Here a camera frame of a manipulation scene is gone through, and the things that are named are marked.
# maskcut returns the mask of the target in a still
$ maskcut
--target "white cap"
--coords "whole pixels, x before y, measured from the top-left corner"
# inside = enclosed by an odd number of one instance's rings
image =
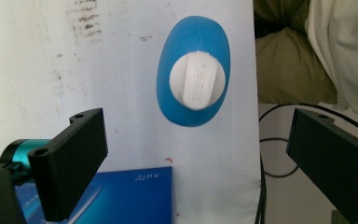
[[[220,62],[201,51],[181,57],[170,73],[174,98],[192,110],[202,110],[214,104],[222,95],[225,84],[225,72]]]

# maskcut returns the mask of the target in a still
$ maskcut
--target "screw hole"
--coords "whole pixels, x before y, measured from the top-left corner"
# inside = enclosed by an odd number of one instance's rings
[[[319,118],[321,119],[328,119],[328,117],[326,115],[319,115]]]
[[[40,148],[37,151],[34,152],[35,156],[43,156],[48,152],[48,148]]]

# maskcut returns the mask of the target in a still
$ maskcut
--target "olive green fabric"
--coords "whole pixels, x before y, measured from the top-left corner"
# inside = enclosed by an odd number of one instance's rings
[[[258,101],[262,104],[334,104],[337,90],[307,34],[309,0],[254,0],[258,20],[284,25],[255,41]]]
[[[342,216],[337,210],[332,212],[331,224],[351,224],[344,216]]]

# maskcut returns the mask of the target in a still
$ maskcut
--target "fabric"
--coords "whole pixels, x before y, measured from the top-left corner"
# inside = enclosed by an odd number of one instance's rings
[[[258,20],[286,26],[255,41],[259,103],[334,104],[336,89],[305,33],[309,1],[254,0]]]
[[[306,31],[337,88],[337,108],[358,114],[358,1],[311,0]]]
[[[333,210],[331,213],[331,224],[351,224],[338,210]]]

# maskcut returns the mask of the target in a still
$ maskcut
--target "black bracket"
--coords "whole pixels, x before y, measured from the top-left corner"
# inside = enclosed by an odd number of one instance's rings
[[[107,156],[101,108],[70,118],[70,126],[45,146],[28,153],[31,171],[13,161],[24,140],[10,144],[0,158],[0,223],[25,223],[14,185],[33,178],[47,221],[68,218]]]

